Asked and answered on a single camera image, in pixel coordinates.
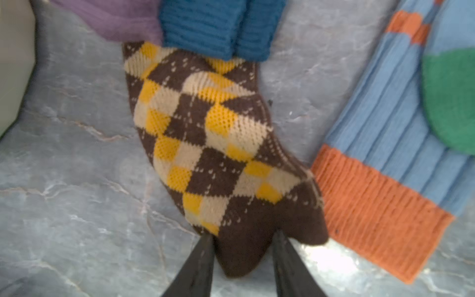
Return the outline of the dark brown argyle sock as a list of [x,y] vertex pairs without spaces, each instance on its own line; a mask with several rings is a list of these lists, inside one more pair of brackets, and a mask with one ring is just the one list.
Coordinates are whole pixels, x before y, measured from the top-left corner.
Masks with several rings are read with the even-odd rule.
[[124,43],[122,53],[145,153],[193,229],[214,236],[226,276],[253,271],[276,231],[328,241],[320,189],[275,135],[256,62],[149,42]]

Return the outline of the blue green orange sock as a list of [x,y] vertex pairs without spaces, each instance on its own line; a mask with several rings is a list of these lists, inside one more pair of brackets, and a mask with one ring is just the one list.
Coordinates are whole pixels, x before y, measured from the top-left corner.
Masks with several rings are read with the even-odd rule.
[[330,236],[405,283],[475,195],[475,4],[401,1],[312,166]]

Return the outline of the beige purple striped sock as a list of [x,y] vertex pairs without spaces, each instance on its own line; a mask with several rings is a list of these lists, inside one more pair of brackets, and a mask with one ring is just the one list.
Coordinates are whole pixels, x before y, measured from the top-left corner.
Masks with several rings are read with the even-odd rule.
[[285,1],[57,1],[99,36],[150,42],[225,61],[262,62]]

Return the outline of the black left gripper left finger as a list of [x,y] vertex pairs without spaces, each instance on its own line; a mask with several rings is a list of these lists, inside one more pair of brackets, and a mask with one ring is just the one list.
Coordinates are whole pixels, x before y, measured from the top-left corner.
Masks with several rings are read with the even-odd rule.
[[210,297],[214,272],[214,236],[200,237],[163,297]]

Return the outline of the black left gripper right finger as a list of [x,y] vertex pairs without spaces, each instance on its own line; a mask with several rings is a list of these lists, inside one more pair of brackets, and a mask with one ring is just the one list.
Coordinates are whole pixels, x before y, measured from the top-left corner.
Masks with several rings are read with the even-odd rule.
[[273,235],[272,256],[278,297],[327,297],[281,230]]

